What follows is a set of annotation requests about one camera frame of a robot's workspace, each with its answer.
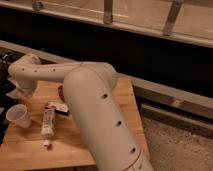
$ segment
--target floor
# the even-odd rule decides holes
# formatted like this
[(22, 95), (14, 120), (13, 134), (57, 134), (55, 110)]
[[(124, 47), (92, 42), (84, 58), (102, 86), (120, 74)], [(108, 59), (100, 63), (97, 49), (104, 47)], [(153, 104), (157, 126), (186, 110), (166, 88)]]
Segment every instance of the floor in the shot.
[(162, 111), (142, 111), (155, 171), (213, 171), (213, 125)]

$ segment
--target paper cup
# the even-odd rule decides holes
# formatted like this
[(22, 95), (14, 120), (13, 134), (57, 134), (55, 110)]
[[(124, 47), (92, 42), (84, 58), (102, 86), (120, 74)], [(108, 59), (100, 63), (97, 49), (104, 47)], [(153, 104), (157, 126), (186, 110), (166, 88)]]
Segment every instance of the paper cup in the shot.
[(8, 121), (22, 127), (28, 128), (31, 124), (30, 116), (27, 113), (27, 107), (23, 104), (12, 106), (6, 114)]

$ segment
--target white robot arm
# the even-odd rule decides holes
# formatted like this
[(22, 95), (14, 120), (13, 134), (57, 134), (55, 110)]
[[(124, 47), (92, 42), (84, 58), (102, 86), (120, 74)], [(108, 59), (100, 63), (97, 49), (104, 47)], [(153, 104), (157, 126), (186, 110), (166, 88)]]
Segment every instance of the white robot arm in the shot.
[(40, 65), (37, 56), (27, 54), (9, 73), (26, 91), (35, 90), (37, 80), (63, 82), (65, 102), (100, 171), (153, 171), (113, 99), (117, 74), (110, 64)]

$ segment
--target wooden table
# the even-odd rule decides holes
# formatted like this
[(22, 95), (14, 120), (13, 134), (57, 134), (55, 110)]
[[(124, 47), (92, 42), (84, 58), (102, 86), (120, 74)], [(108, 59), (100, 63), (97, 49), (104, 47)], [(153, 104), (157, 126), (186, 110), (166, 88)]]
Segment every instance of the wooden table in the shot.
[[(0, 147), (0, 170), (35, 170), (95, 165), (72, 116), (57, 115), (52, 148), (47, 150), (43, 147), (40, 132), (44, 105), (49, 100), (60, 102), (57, 94), (59, 85), (59, 83), (40, 81), (32, 99), (21, 100), (21, 103), (28, 107), (32, 124), (28, 129), (19, 128), (14, 124), (9, 125)], [(124, 117), (136, 139), (149, 156), (130, 79), (120, 78), (113, 95), (121, 106)]]

